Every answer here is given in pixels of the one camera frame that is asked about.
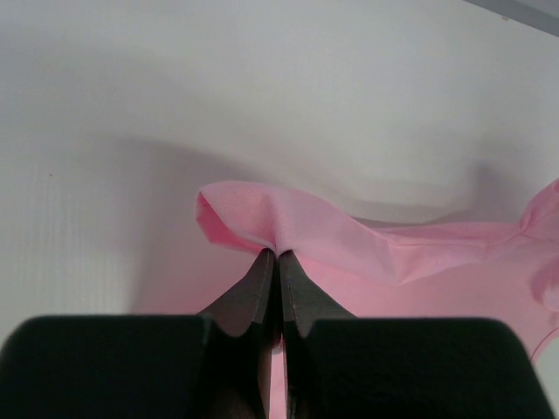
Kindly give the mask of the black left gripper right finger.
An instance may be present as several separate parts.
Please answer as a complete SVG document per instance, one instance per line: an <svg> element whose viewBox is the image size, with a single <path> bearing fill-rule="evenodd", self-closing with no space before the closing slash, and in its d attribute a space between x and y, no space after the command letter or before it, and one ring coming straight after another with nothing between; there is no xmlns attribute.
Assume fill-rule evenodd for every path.
<svg viewBox="0 0 559 419"><path fill-rule="evenodd" d="M360 319L278 260L290 418L549 418L520 340L492 319Z"/></svg>

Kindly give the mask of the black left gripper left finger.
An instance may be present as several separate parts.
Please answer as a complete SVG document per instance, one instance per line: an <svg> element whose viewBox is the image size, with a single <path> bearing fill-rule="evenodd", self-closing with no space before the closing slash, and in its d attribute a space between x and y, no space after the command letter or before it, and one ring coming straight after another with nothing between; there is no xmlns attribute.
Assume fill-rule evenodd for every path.
<svg viewBox="0 0 559 419"><path fill-rule="evenodd" d="M28 319L1 350L4 418L266 418L274 255L192 315Z"/></svg>

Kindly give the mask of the pink t shirt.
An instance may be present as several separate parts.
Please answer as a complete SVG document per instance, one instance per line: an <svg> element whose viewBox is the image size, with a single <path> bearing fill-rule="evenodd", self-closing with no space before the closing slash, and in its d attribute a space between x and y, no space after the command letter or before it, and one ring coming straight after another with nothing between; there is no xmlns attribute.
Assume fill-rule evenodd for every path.
<svg viewBox="0 0 559 419"><path fill-rule="evenodd" d="M558 336L556 183L511 223L372 228L317 196L254 182L202 187L196 213L214 244L292 251L356 316L497 319L531 359Z"/></svg>

